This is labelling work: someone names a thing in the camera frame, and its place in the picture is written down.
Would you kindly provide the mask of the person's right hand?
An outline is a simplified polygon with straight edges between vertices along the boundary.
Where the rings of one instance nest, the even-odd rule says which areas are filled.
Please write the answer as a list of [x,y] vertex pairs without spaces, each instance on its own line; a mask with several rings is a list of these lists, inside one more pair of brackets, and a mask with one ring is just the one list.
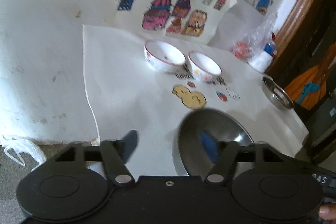
[[331,221],[331,223],[336,222],[336,203],[329,203],[322,205],[319,208],[319,216],[324,219]]

